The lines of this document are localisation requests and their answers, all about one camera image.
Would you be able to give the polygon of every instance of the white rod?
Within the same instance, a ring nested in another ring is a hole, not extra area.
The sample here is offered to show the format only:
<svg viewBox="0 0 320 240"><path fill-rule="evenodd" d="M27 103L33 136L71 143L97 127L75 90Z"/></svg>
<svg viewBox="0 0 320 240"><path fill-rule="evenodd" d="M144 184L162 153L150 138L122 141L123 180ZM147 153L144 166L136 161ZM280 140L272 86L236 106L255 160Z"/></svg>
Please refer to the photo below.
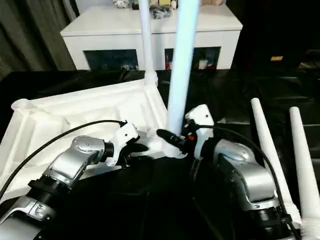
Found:
<svg viewBox="0 0 320 240"><path fill-rule="evenodd" d="M198 14L199 0L179 4L167 115L167 130L178 136L185 115Z"/></svg>
<svg viewBox="0 0 320 240"><path fill-rule="evenodd" d="M303 239L320 239L320 196L299 108L290 108Z"/></svg>
<svg viewBox="0 0 320 240"><path fill-rule="evenodd" d="M292 221L295 228L301 227L301 217L297 206L293 203L291 194L289 192L288 184L282 170L280 160L277 154L274 141L271 137L269 127L264 115L264 111L261 107L260 101L258 98L251 99L251 105L254 115L254 121L256 130L258 133L258 138L260 142L261 149L265 155L269 158L272 167L274 168L277 180L279 182L280 191L283 197L284 206L287 212L291 215Z"/></svg>
<svg viewBox="0 0 320 240"><path fill-rule="evenodd" d="M158 85L158 77L154 68L152 35L150 28L149 0L139 0L139 12L141 20L145 66L144 78L146 80L146 83L151 82Z"/></svg>

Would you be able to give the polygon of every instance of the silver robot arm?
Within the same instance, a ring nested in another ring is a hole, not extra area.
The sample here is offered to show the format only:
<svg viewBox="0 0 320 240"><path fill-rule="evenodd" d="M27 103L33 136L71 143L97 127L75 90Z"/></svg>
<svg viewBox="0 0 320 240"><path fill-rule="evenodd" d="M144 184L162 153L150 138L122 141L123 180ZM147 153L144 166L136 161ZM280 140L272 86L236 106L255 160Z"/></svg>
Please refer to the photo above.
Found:
<svg viewBox="0 0 320 240"><path fill-rule="evenodd" d="M185 118L184 136L176 136L166 130L158 130L157 134L182 153L194 156L192 177L197 175L205 157L230 183L228 186L235 193L239 207L252 217L257 239L295 239L287 226L289 216L279 208L274 179L266 168L256 162L252 150L243 144L214 137L212 129L197 128L197 125L214 124L206 105L192 109Z"/></svg>
<svg viewBox="0 0 320 240"><path fill-rule="evenodd" d="M116 165L121 150L139 137L133 124L121 127L107 143L90 136L77 136L59 154L40 179L32 180L31 190L14 203L0 219L1 240L43 239L42 228L56 216L59 206L79 181L87 166L105 162Z"/></svg>

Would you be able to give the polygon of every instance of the black cable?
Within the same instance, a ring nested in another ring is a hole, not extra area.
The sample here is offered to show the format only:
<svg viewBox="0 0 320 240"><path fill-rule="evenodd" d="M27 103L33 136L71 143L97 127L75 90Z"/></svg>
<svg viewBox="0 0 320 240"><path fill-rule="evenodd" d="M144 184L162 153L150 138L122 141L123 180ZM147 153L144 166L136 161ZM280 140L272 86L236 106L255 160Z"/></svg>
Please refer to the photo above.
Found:
<svg viewBox="0 0 320 240"><path fill-rule="evenodd" d="M195 129L215 129L215 130L220 130L220 131L224 131L224 132L228 132L230 134L233 134L235 136L238 136L240 137L241 139L245 140L247 142L247 144L249 145L249 147L255 149L256 151L258 151L262 157L264 158L266 164L268 165L269 169L270 169L270 172L271 172L271 175L273 177L273 180L274 180L274 184L275 184L275 188L276 188L276 192L278 194L278 200L279 200L279 204L280 204L280 207L282 208L282 211L285 215L288 215L288 212L286 210L286 207L285 207L285 203L284 203L284 199L282 197L282 193L281 193L281 190L280 190L280 185L279 185L279 182L278 182L278 179L277 179L277 175L276 175L276 172L269 160L269 158L266 156L266 154L261 150L260 147L258 147L254 142L252 142L250 139L248 139L247 137L245 137L244 135L236 132L236 131L233 131L233 130L230 130L230 129L227 129L227 128L224 128L224 127L219 127L219 126L214 126L214 125L196 125L195 126ZM298 231L295 229L295 227L293 226L292 224L292 221L288 222L287 223L295 237L296 240L300 240L301 237L299 236L299 233Z"/></svg>
<svg viewBox="0 0 320 240"><path fill-rule="evenodd" d="M191 176L191 180L192 180L192 190L191 190L191 194L192 194L192 202L195 206L195 208L197 209L198 213L201 215L201 217L204 219L205 223L207 224L207 226L210 228L210 230L213 232L214 236L218 239L218 240L225 240L222 237L221 232L215 228L215 226L211 223L211 221L209 220L208 216L205 214L205 212L202 210L202 208L200 207L199 203L196 200L195 197L195 184L196 184L196 178L197 178L197 174L200 168L201 163L203 162L203 160L198 160L196 158L194 158L193 160L193 164L190 170L190 176ZM233 226L233 223L230 222L230 231L231 231L231 240L235 240L236 239L236 233L235 233L235 229Z"/></svg>
<svg viewBox="0 0 320 240"><path fill-rule="evenodd" d="M9 178L7 179L7 181L5 182L5 184L3 185L2 189L0 190L0 200L2 199L2 197L4 196L7 188L9 187L10 183L12 182L12 180L15 178L15 176L18 174L18 172L38 153L40 153L43 149L45 149L46 147L48 147L50 144L52 144L53 142L57 141L58 139L72 133L75 132L79 129L85 128L87 126L90 125L94 125L94 124L101 124L101 123L116 123L116 124L120 124L120 126L122 127L123 125L126 124L126 122L123 121L117 121L117 120L99 120L99 121L92 121L80 126L77 126L75 128L72 128L54 138L52 138L50 141L48 141L47 143L45 143L44 145L42 145L41 147L39 147L37 150L35 150L33 153L31 153L25 160L23 160L19 166L13 171L13 173L11 173L11 175L9 176Z"/></svg>

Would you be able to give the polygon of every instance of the black tabletop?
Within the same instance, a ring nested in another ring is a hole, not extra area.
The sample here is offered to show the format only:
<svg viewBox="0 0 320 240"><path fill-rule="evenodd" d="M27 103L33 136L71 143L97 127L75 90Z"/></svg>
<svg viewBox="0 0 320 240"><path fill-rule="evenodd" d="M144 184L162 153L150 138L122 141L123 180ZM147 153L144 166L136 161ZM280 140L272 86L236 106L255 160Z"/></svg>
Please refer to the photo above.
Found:
<svg viewBox="0 0 320 240"><path fill-rule="evenodd" d="M18 99L37 99L143 78L131 72L14 72L0 82L0 136L3 136ZM171 72L158 72L158 90L168 103ZM317 72L193 72L186 111L207 104L217 125L233 129L257 142L252 122L250 99L261 101L293 201L299 205L295 162L292 151L288 110L300 108L306 136L320 180L320 105L316 89ZM237 141L233 136L217 133ZM52 236L61 239L73 234L92 239L232 239L228 205L212 206L217 232L192 207L190 161L162 158L82 180L66 199L63 213L56 221ZM207 192L217 197L217 192Z"/></svg>

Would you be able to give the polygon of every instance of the gray curtain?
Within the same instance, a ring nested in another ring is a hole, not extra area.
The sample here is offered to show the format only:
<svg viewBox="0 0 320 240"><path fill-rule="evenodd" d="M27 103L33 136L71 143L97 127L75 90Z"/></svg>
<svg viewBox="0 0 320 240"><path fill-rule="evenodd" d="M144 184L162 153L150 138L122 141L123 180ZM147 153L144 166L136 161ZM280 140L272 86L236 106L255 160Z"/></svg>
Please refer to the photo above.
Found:
<svg viewBox="0 0 320 240"><path fill-rule="evenodd" d="M13 71L74 70L60 35L63 0L0 0L0 80Z"/></svg>

